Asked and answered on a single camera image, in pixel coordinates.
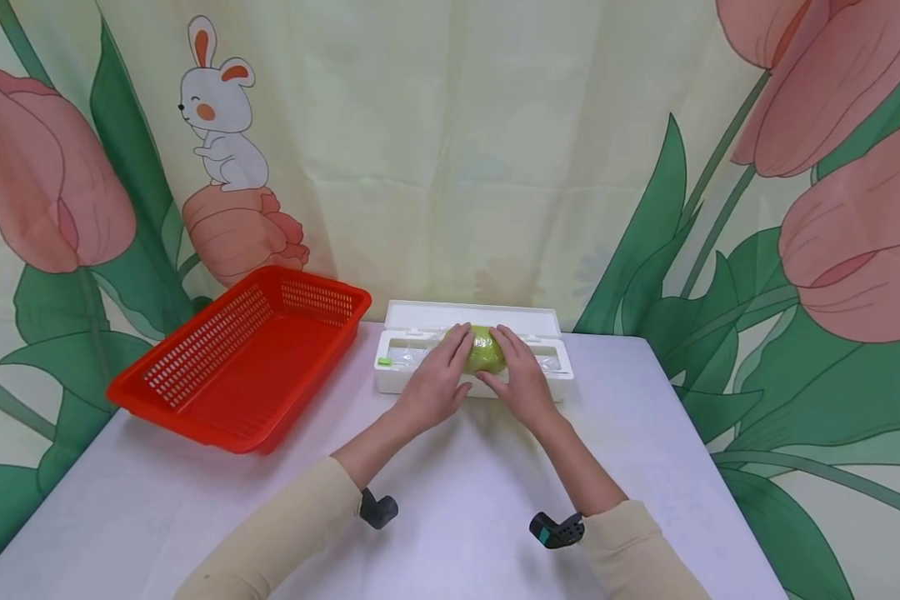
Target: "hand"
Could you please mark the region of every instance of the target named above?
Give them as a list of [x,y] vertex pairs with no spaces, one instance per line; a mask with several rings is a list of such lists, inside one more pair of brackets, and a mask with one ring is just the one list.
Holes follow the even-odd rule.
[[435,428],[463,405],[473,387],[460,383],[471,347],[470,323],[457,324],[413,372],[391,409],[413,436]]
[[477,373],[477,379],[486,383],[507,405],[513,416],[532,434],[537,435],[539,428],[544,428],[560,417],[557,407],[553,405],[547,379],[540,370],[533,350],[511,329],[504,326],[490,327],[490,335],[499,343],[504,358],[507,359],[509,383],[483,371]]

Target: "red plastic basket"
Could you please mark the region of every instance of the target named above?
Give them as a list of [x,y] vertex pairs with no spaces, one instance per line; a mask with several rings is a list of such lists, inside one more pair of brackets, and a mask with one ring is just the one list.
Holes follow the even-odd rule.
[[261,267],[111,381],[110,402],[191,440],[269,454],[357,335],[361,289]]

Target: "white rabbit illustration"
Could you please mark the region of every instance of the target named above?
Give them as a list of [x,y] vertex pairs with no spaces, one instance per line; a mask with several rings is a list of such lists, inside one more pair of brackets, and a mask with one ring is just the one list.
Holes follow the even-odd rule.
[[217,33],[207,17],[194,17],[189,30],[197,66],[183,75],[178,108],[203,139],[193,153],[203,157],[212,183],[222,183],[224,192],[262,188],[267,184],[267,159],[243,135],[253,121],[243,90],[253,86],[253,69],[239,57],[213,67]]

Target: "green apple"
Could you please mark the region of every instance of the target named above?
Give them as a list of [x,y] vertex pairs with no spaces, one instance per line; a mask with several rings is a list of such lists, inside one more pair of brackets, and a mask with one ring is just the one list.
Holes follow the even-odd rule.
[[471,326],[473,333],[473,346],[467,355],[467,365],[463,366],[463,372],[472,375],[477,371],[499,374],[507,367],[504,352],[499,343],[490,335],[489,327]]

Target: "rabbit ear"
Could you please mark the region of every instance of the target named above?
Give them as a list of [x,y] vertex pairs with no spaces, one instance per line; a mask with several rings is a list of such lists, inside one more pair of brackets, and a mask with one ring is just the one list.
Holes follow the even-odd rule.
[[217,32],[210,19],[198,14],[190,21],[190,50],[199,68],[210,68],[217,50]]
[[244,88],[253,86],[253,69],[242,58],[228,58],[220,65],[220,78],[224,82],[237,82]]

